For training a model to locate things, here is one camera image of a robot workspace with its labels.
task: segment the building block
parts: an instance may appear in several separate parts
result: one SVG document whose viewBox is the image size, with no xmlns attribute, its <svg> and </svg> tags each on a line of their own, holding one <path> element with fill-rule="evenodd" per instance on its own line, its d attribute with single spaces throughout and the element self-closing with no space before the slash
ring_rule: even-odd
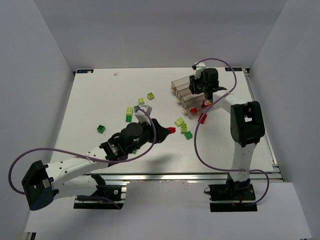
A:
<svg viewBox="0 0 320 240">
<path fill-rule="evenodd" d="M 125 122 L 126 123 L 131 123 L 132 122 L 132 116 L 126 116 Z"/>
<path fill-rule="evenodd" d="M 209 101 L 209 100 L 203 100 L 202 102 L 202 107 L 205 108 L 205 107 L 208 107 L 210 106 L 212 103 Z"/>
<path fill-rule="evenodd" d="M 197 113 L 197 109 L 194 107 L 194 108 L 191 108 L 190 109 L 190 113 L 191 114 L 196 114 Z"/>
<path fill-rule="evenodd" d="M 170 131 L 170 134 L 174 134 L 176 132 L 175 127 L 167 127 L 166 129 L 168 129 Z"/>
<path fill-rule="evenodd" d="M 132 112 L 133 112 L 132 107 L 127 107 L 125 114 L 126 114 L 127 116 L 131 116 L 131 117 L 132 117 Z"/>
<path fill-rule="evenodd" d="M 106 130 L 106 128 L 105 128 L 105 126 L 99 125 L 96 130 L 97 130 L 99 133 L 103 134 L 104 131 Z"/>
<path fill-rule="evenodd" d="M 152 100 L 155 98 L 155 95 L 152 92 L 148 93 L 146 96 L 149 100 Z"/>
<path fill-rule="evenodd" d="M 181 124 L 181 133 L 185 134 L 187 131 L 188 131 L 187 124 L 186 123 L 182 123 Z"/>
<path fill-rule="evenodd" d="M 192 139 L 192 133 L 190 131 L 187 131 L 184 136 L 187 140 Z"/>
<path fill-rule="evenodd" d="M 203 114 L 204 114 L 204 113 L 201 113 L 201 115 L 200 115 L 200 117 L 199 117 L 199 119 L 198 119 L 198 122 L 200 121 L 200 119 L 201 119 L 201 117 L 203 116 Z M 204 124 L 204 123 L 205 123 L 205 120 L 206 120 L 207 116 L 208 116 L 207 114 L 204 115 L 202 121 L 200 122 L 201 124 Z"/>
<path fill-rule="evenodd" d="M 177 126 L 177 127 L 180 127 L 181 124 L 184 124 L 185 123 L 185 120 L 182 118 L 182 117 L 179 117 L 177 120 L 175 120 L 174 124 Z"/>
<path fill-rule="evenodd" d="M 145 104 L 145 100 L 143 98 L 139 98 L 138 99 L 138 104 Z"/>
<path fill-rule="evenodd" d="M 140 108 L 139 105 L 133 107 L 135 113 L 138 111 L 138 110 L 137 110 L 138 108 Z"/>
</svg>

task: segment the white wall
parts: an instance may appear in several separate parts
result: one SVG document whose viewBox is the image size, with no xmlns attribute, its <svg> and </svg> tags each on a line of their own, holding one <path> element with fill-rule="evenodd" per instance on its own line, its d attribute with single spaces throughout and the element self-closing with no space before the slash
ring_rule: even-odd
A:
<svg viewBox="0 0 320 240">
<path fill-rule="evenodd" d="M 320 239 L 320 2 L 289 0 L 251 69 L 281 172 Z"/>
<path fill-rule="evenodd" d="M 35 0 L 70 67 L 250 67 L 287 0 Z"/>
<path fill-rule="evenodd" d="M 0 239 L 17 240 L 29 209 L 9 187 L 9 166 L 24 151 L 53 145 L 73 76 L 33 0 L 0 1 L 0 44 Z M 48 161 L 48 153 L 32 153 L 16 166 L 19 189 L 40 159 Z"/>
</svg>

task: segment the purple cable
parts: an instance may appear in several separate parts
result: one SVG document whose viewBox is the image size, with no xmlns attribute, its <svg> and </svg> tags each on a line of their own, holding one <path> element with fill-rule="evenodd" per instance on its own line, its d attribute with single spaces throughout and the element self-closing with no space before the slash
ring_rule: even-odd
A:
<svg viewBox="0 0 320 240">
<path fill-rule="evenodd" d="M 147 116 L 147 118 L 150 120 L 150 123 L 151 123 L 151 126 L 152 126 L 152 129 L 153 129 L 153 134 L 154 134 L 154 138 L 153 138 L 153 142 L 151 144 L 151 146 L 143 153 L 141 153 L 140 155 L 138 156 L 135 156 L 133 158 L 130 158 L 130 159 L 127 159 L 127 160 L 121 160 L 121 161 L 116 161 L 117 164 L 120 164 L 120 163 L 127 163 L 127 162 L 131 162 L 133 160 L 136 160 L 136 159 L 139 159 L 141 158 L 142 156 L 146 155 L 148 152 L 150 152 L 150 150 L 154 147 L 154 145 L 156 144 L 156 140 L 157 140 L 157 130 L 156 130 L 156 126 L 154 124 L 154 122 L 152 121 L 151 117 L 144 111 L 142 110 L 141 108 L 138 108 L 137 109 L 138 111 L 141 111 L 144 113 L 144 115 Z M 101 163 L 107 163 L 107 164 L 110 164 L 110 163 L 115 163 L 115 161 L 108 161 L 108 160 L 103 160 L 103 159 L 99 159 L 99 158 L 95 158 L 95 157 L 87 157 L 86 155 L 82 155 L 82 154 L 79 154 L 79 153 L 76 153 L 76 152 L 72 152 L 72 151 L 66 151 L 66 150 L 62 150 L 62 149 L 57 149 L 57 148 L 52 148 L 52 147 L 39 147 L 39 148 L 34 148 L 34 149 L 31 149 L 31 150 L 28 150 L 24 153 L 22 153 L 20 156 L 18 156 L 14 161 L 13 163 L 11 164 L 10 168 L 9 168 L 9 172 L 8 172 L 8 181 L 9 181 L 9 185 L 10 187 L 15 191 L 17 192 L 18 194 L 25 194 L 23 191 L 20 191 L 18 190 L 13 182 L 12 182 L 12 170 L 14 169 L 14 166 L 16 165 L 16 163 L 25 155 L 29 154 L 29 153 L 32 153 L 32 152 L 36 152 L 36 151 L 53 151 L 53 152 L 59 152 L 59 153 L 63 153 L 63 154 L 69 154 L 69 155 L 74 155 L 80 159 L 86 159 L 86 160 L 90 160 L 90 161 L 96 161 L 96 162 L 101 162 Z"/>
<path fill-rule="evenodd" d="M 113 205 L 115 205 L 117 209 L 119 209 L 119 210 L 121 209 L 121 207 L 119 207 L 118 204 L 116 204 L 114 201 L 112 201 L 111 199 L 109 199 L 105 196 L 84 196 L 84 195 L 81 195 L 81 197 L 86 197 L 86 198 L 95 199 L 95 200 L 98 200 L 98 199 L 106 200 L 106 201 L 112 203 Z"/>
<path fill-rule="evenodd" d="M 224 99 L 226 96 L 228 96 L 237 86 L 237 76 L 236 76 L 236 73 L 234 71 L 234 69 L 230 66 L 229 63 L 227 63 L 226 61 L 222 60 L 222 59 L 219 59 L 219 58 L 214 58 L 214 57 L 209 57 L 209 58 L 205 58 L 205 59 L 202 59 L 198 62 L 196 62 L 194 65 L 197 65 L 201 62 L 204 62 L 204 61 L 207 61 L 207 60 L 216 60 L 216 61 L 219 61 L 219 62 L 222 62 L 224 64 L 226 64 L 232 71 L 233 73 L 233 76 L 234 76 L 234 85 L 233 87 L 226 93 L 224 94 L 223 96 L 219 97 L 217 100 L 215 100 L 208 108 L 207 110 L 204 112 L 204 114 L 202 115 L 202 117 L 199 119 L 196 127 L 195 127 L 195 131 L 194 131 L 194 151 L 195 151 L 195 154 L 197 156 L 197 158 L 200 160 L 200 162 L 205 165 L 206 167 L 210 168 L 210 169 L 213 169 L 213 170 L 216 170 L 216 171 L 221 171 L 221 172 L 246 172 L 247 170 L 245 169 L 224 169 L 224 168 L 218 168 L 218 167 L 214 167 L 214 166 L 210 166 L 209 164 L 207 164 L 205 161 L 202 160 L 202 158 L 200 157 L 199 155 L 199 152 L 198 152 L 198 148 L 197 148 L 197 134 L 198 134 L 198 129 L 199 129 L 199 126 L 200 126 L 200 123 L 202 121 L 202 119 L 205 117 L 206 113 L 216 104 L 218 103 L 220 100 Z M 265 189 L 265 192 L 264 194 L 262 195 L 262 197 L 260 197 L 257 201 L 253 202 L 253 203 L 250 203 L 250 205 L 252 204 L 257 204 L 259 203 L 267 194 L 268 190 L 269 190 L 269 185 L 270 185 L 270 180 L 269 180 L 269 177 L 267 175 L 267 173 L 265 173 L 264 171 L 260 170 L 260 169 L 253 169 L 253 170 L 249 170 L 250 173 L 252 172 L 260 172 L 260 173 L 263 173 L 265 176 L 266 176 L 266 181 L 267 181 L 267 185 L 266 185 L 266 189 Z"/>
</svg>

